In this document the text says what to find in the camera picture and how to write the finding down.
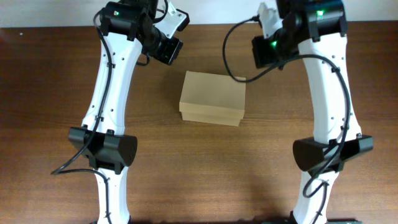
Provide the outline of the cardboard box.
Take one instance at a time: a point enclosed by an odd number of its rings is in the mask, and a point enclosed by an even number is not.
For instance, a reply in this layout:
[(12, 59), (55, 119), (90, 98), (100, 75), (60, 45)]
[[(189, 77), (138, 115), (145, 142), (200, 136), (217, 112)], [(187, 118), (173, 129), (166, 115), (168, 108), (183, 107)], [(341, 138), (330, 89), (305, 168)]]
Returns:
[(246, 85), (226, 75), (187, 71), (179, 102), (184, 121), (239, 126)]

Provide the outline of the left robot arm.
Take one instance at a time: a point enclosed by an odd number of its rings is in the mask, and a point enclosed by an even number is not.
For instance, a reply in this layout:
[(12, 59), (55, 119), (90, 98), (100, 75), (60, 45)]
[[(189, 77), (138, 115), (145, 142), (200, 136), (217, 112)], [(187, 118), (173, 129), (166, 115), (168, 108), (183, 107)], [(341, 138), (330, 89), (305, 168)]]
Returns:
[(171, 65), (183, 46), (174, 36), (189, 24), (187, 12), (165, 2), (110, 1), (94, 20), (101, 40), (101, 60), (90, 107), (69, 140), (88, 159), (99, 193), (97, 223), (129, 223), (127, 173), (137, 152), (137, 138), (125, 133), (125, 112), (134, 68), (140, 55)]

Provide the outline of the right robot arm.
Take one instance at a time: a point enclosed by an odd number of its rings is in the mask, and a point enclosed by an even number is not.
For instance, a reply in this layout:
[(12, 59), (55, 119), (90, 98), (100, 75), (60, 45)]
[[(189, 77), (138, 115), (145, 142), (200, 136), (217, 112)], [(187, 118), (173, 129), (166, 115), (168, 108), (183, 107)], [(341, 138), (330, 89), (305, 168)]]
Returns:
[(257, 68), (303, 60), (313, 106), (310, 138), (293, 143), (300, 193), (289, 223), (326, 223), (332, 186), (346, 162), (369, 152), (354, 113), (346, 68), (348, 23), (341, 1), (264, 1), (262, 35), (252, 40)]

